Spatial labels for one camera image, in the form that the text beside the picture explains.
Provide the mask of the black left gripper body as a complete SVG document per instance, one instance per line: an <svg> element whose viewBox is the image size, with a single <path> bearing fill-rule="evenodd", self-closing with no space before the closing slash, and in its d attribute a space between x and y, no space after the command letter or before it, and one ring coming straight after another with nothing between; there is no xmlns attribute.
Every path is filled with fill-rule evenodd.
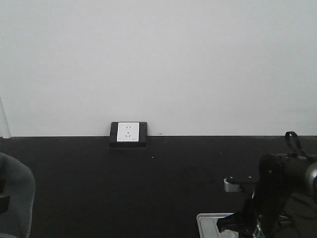
<svg viewBox="0 0 317 238"><path fill-rule="evenodd" d="M8 211L10 195L4 194L6 180L0 178L0 213L6 213Z"/></svg>

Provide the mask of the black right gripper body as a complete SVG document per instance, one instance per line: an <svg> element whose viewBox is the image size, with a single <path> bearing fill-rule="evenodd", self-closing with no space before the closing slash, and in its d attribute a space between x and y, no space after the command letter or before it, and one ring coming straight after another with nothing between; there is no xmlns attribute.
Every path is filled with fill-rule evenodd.
<svg viewBox="0 0 317 238"><path fill-rule="evenodd" d="M262 156L259 172L254 192L247 195L242 209L218 219L216 225L220 233L231 230L238 232L242 238L255 238L255 231L260 229L261 237L273 237L275 223L290 196L284 185L282 157L276 154Z"/></svg>

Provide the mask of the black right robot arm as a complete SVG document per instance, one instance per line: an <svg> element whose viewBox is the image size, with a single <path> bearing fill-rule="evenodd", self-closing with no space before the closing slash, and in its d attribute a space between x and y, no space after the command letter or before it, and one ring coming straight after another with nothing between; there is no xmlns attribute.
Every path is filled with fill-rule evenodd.
<svg viewBox="0 0 317 238"><path fill-rule="evenodd" d="M216 230L237 232L240 238L272 238L281 229L294 226L285 206L294 193L317 199L317 157L308 155L296 132L285 133L291 153L266 154L259 161L259 179L228 177L227 192L245 195L242 209L216 222Z"/></svg>

